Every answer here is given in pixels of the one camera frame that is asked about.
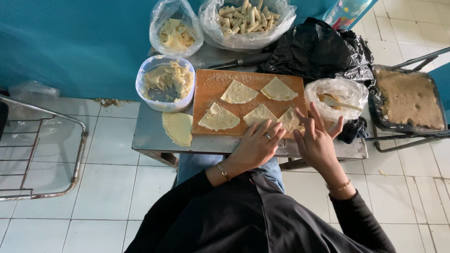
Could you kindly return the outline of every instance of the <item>bracelet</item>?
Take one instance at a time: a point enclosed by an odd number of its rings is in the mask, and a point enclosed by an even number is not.
[[[222,172],[222,175],[225,176],[226,180],[229,181],[229,180],[230,180],[230,177],[226,174],[226,171],[224,171],[224,169],[222,168],[221,163],[218,163],[218,164],[217,164],[217,167],[218,167],[219,170]]]
[[[337,188],[337,189],[330,189],[330,186],[327,184],[327,189],[328,189],[330,192],[333,192],[333,191],[340,191],[340,190],[343,190],[343,189],[347,188],[350,184],[351,184],[351,180],[348,180],[348,182],[347,182],[346,184],[344,184],[343,186],[341,186],[340,188]]]

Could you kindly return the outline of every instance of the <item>brown mixture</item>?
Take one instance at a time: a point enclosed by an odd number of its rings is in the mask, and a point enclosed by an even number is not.
[[[441,110],[436,104],[434,85],[418,74],[380,70],[375,72],[377,85],[386,98],[383,116],[394,123],[444,129]]]

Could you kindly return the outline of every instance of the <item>black plastic bag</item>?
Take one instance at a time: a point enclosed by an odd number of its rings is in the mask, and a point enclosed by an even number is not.
[[[335,31],[315,18],[291,28],[265,50],[273,51],[272,57],[260,65],[265,73],[312,80],[345,78],[368,88],[374,83],[374,57],[361,36],[353,31]]]

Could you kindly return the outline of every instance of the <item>black clothing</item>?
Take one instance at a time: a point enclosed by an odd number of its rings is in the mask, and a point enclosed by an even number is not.
[[[395,252],[359,193],[331,200],[345,235],[258,172],[213,188],[202,171],[152,206],[126,252]]]

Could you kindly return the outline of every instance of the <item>blue wall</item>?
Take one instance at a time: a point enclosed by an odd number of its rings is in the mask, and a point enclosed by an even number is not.
[[[156,0],[1,0],[0,86],[36,80],[61,96],[138,100]],[[296,23],[335,0],[293,0]],[[198,11],[201,1],[191,0]]]

